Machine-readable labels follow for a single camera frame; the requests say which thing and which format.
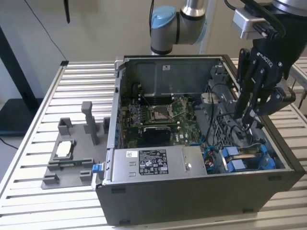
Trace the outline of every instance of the cable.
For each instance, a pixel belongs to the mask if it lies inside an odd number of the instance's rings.
[[[150,10],[149,10],[149,34],[150,36],[152,35],[153,11],[154,11],[154,0],[152,0],[152,4],[150,5]]]
[[[144,100],[146,101],[146,103],[150,106],[149,102],[146,100],[146,98],[143,96],[143,94],[141,94],[142,98],[144,98]]]
[[[241,0],[245,5],[250,7],[256,13],[261,15],[271,26],[278,31],[281,38],[283,38],[286,34],[286,29],[283,24],[266,8],[255,2],[254,0]]]
[[[32,10],[31,6],[29,5],[29,3],[24,0],[25,3],[28,5],[30,11],[33,13],[33,15],[36,17],[36,19],[39,21],[39,23],[42,25],[42,27],[44,28],[45,32],[47,33],[50,41],[55,45],[55,47],[59,50],[59,52],[62,54],[63,58],[67,61],[67,58],[65,57],[65,55],[62,53],[62,51],[60,50],[60,48],[57,46],[57,44],[55,44],[55,42],[52,40],[50,34],[48,33],[47,29],[44,27],[44,25],[42,24],[42,22],[39,20],[39,18],[37,17],[37,15],[34,13],[34,11]]]
[[[293,86],[292,86],[291,90],[293,90],[293,88],[295,86],[295,83],[296,83],[296,79],[294,80],[294,83],[293,83]]]
[[[233,10],[233,11],[236,10],[236,7],[234,7],[233,5],[231,5],[231,4],[228,2],[228,0],[224,0],[224,2],[225,2],[226,6],[227,6],[228,8],[230,8],[230,9]]]
[[[6,143],[2,138],[0,138],[0,140],[1,140],[5,145],[10,146],[10,147],[12,147],[12,148],[18,150],[17,147],[15,147],[15,146],[13,146],[13,145],[10,145],[10,144]]]
[[[207,145],[210,146],[209,144],[209,133],[210,133],[210,130],[211,130],[211,127],[212,127],[212,124],[213,124],[213,116],[214,116],[214,102],[213,102],[213,97],[212,97],[212,93],[211,93],[211,118],[210,118],[210,124],[209,124],[209,128],[207,130],[207,133],[206,133],[206,143]]]
[[[304,99],[302,98],[301,101],[299,102],[298,109],[301,109],[303,101],[304,101]]]
[[[254,143],[254,144],[252,144],[252,145],[250,145],[250,146],[239,147],[239,149],[240,149],[240,150],[241,150],[241,149],[248,149],[248,148],[253,147],[253,146],[256,146],[256,145],[262,145],[262,144],[261,144],[261,143]]]
[[[303,101],[306,99],[306,96],[307,96],[307,91],[304,91],[304,93],[301,96],[301,101],[299,102],[298,109],[301,109]]]
[[[211,130],[211,127],[212,127],[212,124],[213,124],[213,116],[214,116],[214,102],[213,102],[212,92],[213,92],[214,87],[217,86],[217,85],[224,85],[224,86],[226,86],[226,87],[228,88],[228,85],[226,85],[225,83],[216,83],[216,84],[214,84],[214,85],[211,87],[211,89],[210,89],[210,91],[209,91],[209,94],[211,95],[211,106],[212,106],[212,109],[211,109],[211,118],[210,118],[210,123],[209,123],[209,128],[208,128],[207,133],[206,133],[206,143],[207,143],[207,145],[209,145],[209,146],[213,146],[213,145],[214,145],[214,136],[213,136],[213,143],[212,143],[212,145],[209,144],[209,142],[208,142],[208,137],[209,137],[209,133],[210,133],[210,130]]]

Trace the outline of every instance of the black cable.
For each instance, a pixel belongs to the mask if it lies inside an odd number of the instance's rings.
[[[0,140],[5,144],[5,145],[7,145],[7,146],[10,146],[10,147],[12,147],[12,148],[14,148],[14,149],[18,149],[17,147],[15,147],[15,146],[13,146],[13,145],[10,145],[10,144],[8,144],[8,143],[6,143],[2,138],[0,138]]]
[[[283,24],[266,8],[255,2],[254,0],[241,0],[245,5],[250,7],[256,13],[261,15],[270,25],[278,31],[281,38],[283,38],[286,34],[286,29]]]
[[[214,136],[213,136],[213,143],[212,143],[212,145],[210,145],[209,144],[209,142],[208,142],[208,137],[209,137],[209,133],[210,133],[210,130],[211,130],[211,127],[212,127],[212,124],[213,124],[213,116],[214,116],[214,102],[213,102],[213,97],[212,97],[212,92],[213,92],[213,89],[214,89],[214,87],[215,86],[217,86],[217,85],[224,85],[224,86],[226,86],[228,89],[229,89],[229,87],[228,87],[228,85],[226,85],[225,83],[216,83],[216,84],[214,84],[212,87],[211,87],[211,89],[210,89],[210,91],[209,91],[209,94],[211,95],[211,105],[212,105],[212,109],[211,109],[211,118],[210,118],[210,123],[209,123],[209,128],[208,128],[208,130],[207,130],[207,133],[206,133],[206,143],[207,143],[207,145],[208,146],[213,146],[214,145]]]
[[[233,10],[233,11],[236,10],[236,7],[234,7],[233,5],[231,5],[231,4],[228,2],[228,0],[224,0],[224,2],[225,2],[226,6],[227,6],[228,8],[230,8],[230,9]]]
[[[150,5],[150,10],[149,10],[149,34],[150,36],[152,35],[153,11],[154,11],[154,0],[152,0],[152,4]]]
[[[34,13],[34,11],[32,10],[31,6],[29,5],[29,3],[24,0],[25,3],[28,5],[29,9],[31,10],[31,12],[33,13],[33,15],[36,17],[36,19],[39,21],[39,23],[42,25],[42,27],[44,28],[45,32],[47,33],[48,37],[50,38],[50,41],[55,45],[55,47],[59,50],[59,52],[62,54],[63,58],[67,61],[67,58],[65,57],[65,55],[62,53],[62,51],[60,50],[60,48],[57,46],[57,44],[55,44],[55,42],[52,40],[50,34],[48,33],[47,29],[44,27],[44,25],[42,24],[42,22],[39,20],[39,18],[37,17],[37,15]]]
[[[296,83],[296,79],[294,80],[294,83],[293,83],[293,86],[292,86],[291,90],[293,90],[293,88],[295,86],[295,83]]]
[[[211,127],[212,127],[212,124],[213,124],[213,116],[214,116],[214,102],[213,102],[213,97],[212,97],[212,93],[211,93],[211,118],[210,118],[210,123],[209,123],[209,128],[207,130],[207,133],[206,133],[206,143],[208,146],[213,146],[214,144],[214,134],[213,134],[213,143],[212,145],[209,144],[209,133],[210,133],[210,130],[211,130]]]
[[[301,101],[299,102],[298,109],[301,109],[303,101],[304,101],[304,99],[302,98]]]

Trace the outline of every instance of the power supply label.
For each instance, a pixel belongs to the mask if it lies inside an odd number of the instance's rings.
[[[165,149],[139,151],[140,175],[168,174]]]

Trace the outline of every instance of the slotted table surface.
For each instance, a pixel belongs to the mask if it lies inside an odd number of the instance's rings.
[[[306,78],[307,58],[295,66]],[[85,123],[80,112],[85,100],[93,102],[96,121],[110,116],[114,90],[113,62],[70,62],[60,67],[12,164],[0,184],[0,229],[89,229],[108,226],[97,195],[90,186],[42,190],[61,117]],[[271,120],[307,170],[307,120],[290,105]],[[289,192],[277,193],[257,214],[131,226],[128,229],[302,230],[307,229],[307,175]]]

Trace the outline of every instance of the blue cable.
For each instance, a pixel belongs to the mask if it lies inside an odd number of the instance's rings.
[[[214,148],[215,148],[215,146],[209,146],[209,147],[207,147],[206,150],[205,150],[205,152],[203,153],[202,157],[205,159],[206,156],[207,156],[208,150],[214,149]]]

